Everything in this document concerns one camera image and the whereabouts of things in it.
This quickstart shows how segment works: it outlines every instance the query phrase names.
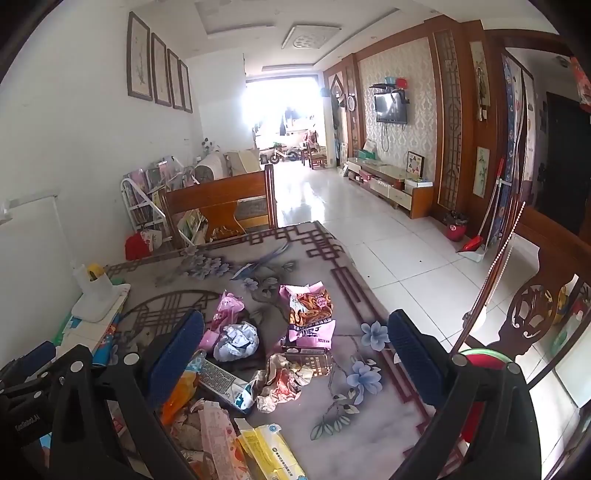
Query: food packaging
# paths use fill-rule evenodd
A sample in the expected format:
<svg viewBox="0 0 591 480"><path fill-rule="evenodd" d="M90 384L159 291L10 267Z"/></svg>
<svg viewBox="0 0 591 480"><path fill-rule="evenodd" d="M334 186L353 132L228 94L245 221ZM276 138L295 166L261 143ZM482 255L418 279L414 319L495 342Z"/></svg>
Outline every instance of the food packaging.
<svg viewBox="0 0 591 480"><path fill-rule="evenodd" d="M332 301L322 282L312 286L282 285L279 295L290 305L290 342L297 346L330 348L335 321Z"/></svg>
<svg viewBox="0 0 591 480"><path fill-rule="evenodd" d="M207 353L211 353L213 346L220 336L220 330L226 325L237 323L238 312L243 309L244 303L242 300L227 290L224 290L220 298L220 303L217 305L216 313L213 316L212 324L203 334L199 348L202 348Z"/></svg>
<svg viewBox="0 0 591 480"><path fill-rule="evenodd" d="M256 460L266 480L306 480L306 474L298 464L281 435L276 423L256 429L245 419L234 419L240 430L238 440L246 454Z"/></svg>

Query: broom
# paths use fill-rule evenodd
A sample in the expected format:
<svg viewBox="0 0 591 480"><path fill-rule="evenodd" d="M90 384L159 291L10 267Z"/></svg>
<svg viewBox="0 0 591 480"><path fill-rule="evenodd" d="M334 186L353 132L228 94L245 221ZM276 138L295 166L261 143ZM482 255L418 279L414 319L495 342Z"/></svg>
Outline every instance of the broom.
<svg viewBox="0 0 591 480"><path fill-rule="evenodd" d="M501 161L499 162L499 169L496 172L495 191L491 195L491 201L488 202L488 208L486 209L486 213L484 215L484 218L482 219L482 224L480 226L480 229L478 230L478 234L474 238L468 240L466 242L466 244L461 249L458 250L458 253L460 253L460 252L475 252L482 245L482 242L484 240L484 238L482 237L482 231L484 230L486 219L488 218L488 214L491 212L492 204L495 203L497 195L501 194L500 179L501 179L501 173L502 173L504 165L505 165L505 158L501 157Z"/></svg>

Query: snack bag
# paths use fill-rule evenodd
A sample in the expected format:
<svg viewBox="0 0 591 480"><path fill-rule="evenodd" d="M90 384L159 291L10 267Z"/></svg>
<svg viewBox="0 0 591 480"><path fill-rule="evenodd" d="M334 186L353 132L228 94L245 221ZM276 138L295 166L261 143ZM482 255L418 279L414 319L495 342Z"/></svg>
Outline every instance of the snack bag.
<svg viewBox="0 0 591 480"><path fill-rule="evenodd" d="M212 324L208 330L203 334L203 338L199 343L199 348L202 348L207 353L211 353L213 346L220 336L220 331L226 325L237 323L238 312L244 309L244 303L232 293L224 290L220 303L217 305L216 313L213 316Z"/></svg>
<svg viewBox="0 0 591 480"><path fill-rule="evenodd" d="M332 302L322 282L305 287L282 285L279 295L290 304L290 342L295 341L297 346L330 348L335 321Z"/></svg>

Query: television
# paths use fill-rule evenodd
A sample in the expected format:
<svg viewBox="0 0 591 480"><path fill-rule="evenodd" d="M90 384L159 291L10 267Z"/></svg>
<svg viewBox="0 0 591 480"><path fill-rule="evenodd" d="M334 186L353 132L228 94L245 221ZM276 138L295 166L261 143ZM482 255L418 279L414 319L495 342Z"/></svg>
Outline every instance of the television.
<svg viewBox="0 0 591 480"><path fill-rule="evenodd" d="M375 116L378 122L407 124L407 104L404 90L374 95Z"/></svg>

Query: hanging painting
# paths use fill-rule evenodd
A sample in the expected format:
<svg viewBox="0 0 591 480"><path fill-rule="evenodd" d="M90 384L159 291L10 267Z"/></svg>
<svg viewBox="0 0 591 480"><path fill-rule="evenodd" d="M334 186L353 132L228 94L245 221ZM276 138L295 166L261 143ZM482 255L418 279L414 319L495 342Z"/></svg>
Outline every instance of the hanging painting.
<svg viewBox="0 0 591 480"><path fill-rule="evenodd" d="M484 198L486 190L486 178L488 176L488 161L491 151L488 148L478 147L476 151L476 175L474 176L474 188L472 192Z"/></svg>
<svg viewBox="0 0 591 480"><path fill-rule="evenodd" d="M491 95L488 86L488 71L486 70L482 42L471 41L470 50L472 51L472 63L474 64L474 74L476 76L476 91L479 92L479 103L480 105L490 106Z"/></svg>
<svg viewBox="0 0 591 480"><path fill-rule="evenodd" d="M127 94L152 101L150 28L133 12L127 23Z"/></svg>
<svg viewBox="0 0 591 480"><path fill-rule="evenodd" d="M182 60L178 61L178 76L181 79L181 95L185 112L193 113L193 102L191 101L191 84L189 82L189 68Z"/></svg>
<svg viewBox="0 0 591 480"><path fill-rule="evenodd" d="M170 79L170 94L175 110L184 110L181 77L179 75L178 57L168 49L168 78Z"/></svg>
<svg viewBox="0 0 591 480"><path fill-rule="evenodd" d="M152 32L152 83L154 85L154 100L159 105L172 106L170 101L170 81L166 63L166 45L158 35Z"/></svg>

